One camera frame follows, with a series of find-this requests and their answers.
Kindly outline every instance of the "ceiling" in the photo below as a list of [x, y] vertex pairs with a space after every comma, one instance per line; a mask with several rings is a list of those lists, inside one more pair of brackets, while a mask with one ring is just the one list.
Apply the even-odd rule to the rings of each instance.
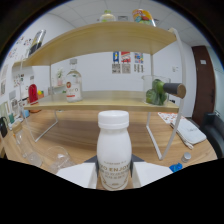
[[173, 9], [152, 0], [73, 0], [48, 13], [61, 17], [77, 28], [99, 23], [99, 18], [105, 9], [111, 10], [117, 21], [118, 16], [127, 16], [130, 22], [134, 22], [132, 16], [134, 9], [147, 10], [155, 19], [157, 27], [165, 30], [175, 28], [181, 40], [189, 46], [210, 46], [191, 22]]

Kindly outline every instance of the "blue bottle cap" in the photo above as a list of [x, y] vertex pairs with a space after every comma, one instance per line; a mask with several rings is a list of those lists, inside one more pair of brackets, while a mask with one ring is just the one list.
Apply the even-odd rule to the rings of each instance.
[[173, 164], [171, 165], [169, 168], [175, 173], [176, 171], [179, 171], [182, 169], [182, 164], [181, 163], [177, 163], [177, 164]]

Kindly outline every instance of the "door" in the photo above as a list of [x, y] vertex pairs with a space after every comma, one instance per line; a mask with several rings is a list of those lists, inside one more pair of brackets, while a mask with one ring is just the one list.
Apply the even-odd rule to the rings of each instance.
[[215, 74], [212, 62], [205, 46], [192, 47], [196, 74], [197, 91], [192, 120], [199, 126], [205, 112], [214, 112]]

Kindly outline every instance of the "bottle label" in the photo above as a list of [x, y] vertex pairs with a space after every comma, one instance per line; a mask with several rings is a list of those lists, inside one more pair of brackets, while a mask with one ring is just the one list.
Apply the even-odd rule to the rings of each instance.
[[71, 84], [71, 82], [67, 82], [66, 83], [66, 96], [72, 100], [79, 99], [81, 97], [80, 84], [79, 83]]
[[103, 163], [99, 163], [99, 172], [103, 187], [108, 190], [123, 189], [128, 182], [129, 169], [130, 163], [127, 164], [126, 161], [120, 163], [103, 161]]

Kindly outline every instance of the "wooden shelf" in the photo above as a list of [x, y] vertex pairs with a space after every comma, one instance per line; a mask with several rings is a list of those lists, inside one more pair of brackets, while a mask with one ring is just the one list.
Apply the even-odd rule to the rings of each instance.
[[135, 22], [96, 23], [73, 29], [44, 44], [23, 67], [52, 65], [72, 57], [112, 51], [155, 54], [176, 41], [166, 30]]
[[167, 106], [154, 106], [143, 102], [143, 92], [134, 91], [86, 91], [83, 100], [74, 103], [66, 101], [66, 94], [50, 95], [25, 110], [127, 110], [144, 112], [178, 113], [178, 106], [168, 101]]

